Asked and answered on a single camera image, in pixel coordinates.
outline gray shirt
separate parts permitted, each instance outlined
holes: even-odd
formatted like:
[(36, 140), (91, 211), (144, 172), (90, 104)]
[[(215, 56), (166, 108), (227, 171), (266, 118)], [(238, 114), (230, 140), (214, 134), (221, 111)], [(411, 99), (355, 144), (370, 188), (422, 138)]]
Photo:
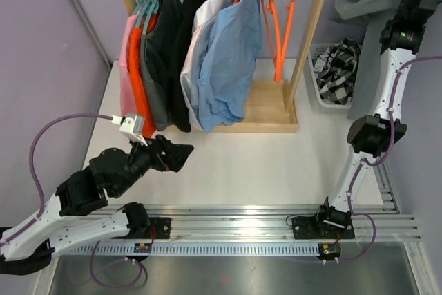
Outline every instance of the gray shirt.
[(167, 96), (170, 82), (167, 71), (171, 50), (182, 19), (180, 0), (159, 0), (160, 14), (154, 29), (141, 36), (140, 62), (144, 90), (157, 130), (172, 123)]

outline white basket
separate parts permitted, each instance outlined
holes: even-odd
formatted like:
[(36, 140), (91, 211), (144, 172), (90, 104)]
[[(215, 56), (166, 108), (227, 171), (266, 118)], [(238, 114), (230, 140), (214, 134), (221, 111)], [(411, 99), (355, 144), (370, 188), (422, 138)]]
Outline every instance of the white basket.
[(348, 113), (351, 104), (348, 105), (337, 105), (337, 104), (328, 104), (324, 102), (319, 95), (318, 84), (316, 83), (315, 71), (313, 67), (313, 59), (317, 58), (317, 56), (324, 53), (324, 51), (334, 44), (331, 43), (320, 43), (320, 44), (312, 44), (310, 46), (310, 52), (307, 56), (307, 61), (304, 66), (304, 74), (305, 74), (305, 84), (307, 86), (307, 94), (309, 96), (310, 105), (313, 109), (320, 113)]

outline table surface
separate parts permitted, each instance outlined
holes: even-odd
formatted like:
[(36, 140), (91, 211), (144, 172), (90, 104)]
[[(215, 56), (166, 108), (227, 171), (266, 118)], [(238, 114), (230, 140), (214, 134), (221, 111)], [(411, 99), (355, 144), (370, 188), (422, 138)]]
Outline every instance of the table surface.
[[(295, 60), (287, 59), (283, 77), (290, 78)], [(257, 79), (273, 77), (271, 60), (259, 59)], [(177, 133), (163, 134), (195, 150), (179, 173), (149, 171), (113, 204), (140, 202), (183, 207), (322, 204), (336, 185), (347, 159), (345, 115), (314, 111), (304, 77), (296, 93), (299, 129), (292, 134)], [(114, 63), (100, 114), (119, 115), (119, 70)], [(86, 163), (109, 147), (128, 152), (130, 144), (108, 121), (97, 120)], [(369, 170), (355, 205), (379, 206), (382, 199)]]

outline white connector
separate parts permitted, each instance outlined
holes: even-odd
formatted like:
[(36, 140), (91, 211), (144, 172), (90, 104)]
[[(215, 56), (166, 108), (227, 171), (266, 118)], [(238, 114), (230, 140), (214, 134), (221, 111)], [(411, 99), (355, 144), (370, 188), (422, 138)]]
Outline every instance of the white connector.
[(128, 114), (125, 117), (112, 115), (112, 123), (119, 125), (119, 131), (132, 142), (139, 142), (147, 146), (142, 135), (144, 117), (138, 114)]

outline clothing rack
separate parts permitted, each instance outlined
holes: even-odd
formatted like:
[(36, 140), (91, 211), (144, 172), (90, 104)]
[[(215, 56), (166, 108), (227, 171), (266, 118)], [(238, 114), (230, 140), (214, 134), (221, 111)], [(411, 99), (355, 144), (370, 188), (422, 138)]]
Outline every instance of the clothing rack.
[[(124, 0), (129, 15), (137, 3)], [(313, 0), (304, 35), (290, 81), (255, 79), (245, 105), (246, 117), (232, 126), (219, 125), (213, 131), (223, 133), (294, 133), (298, 128), (295, 92), (309, 53), (324, 0)]]

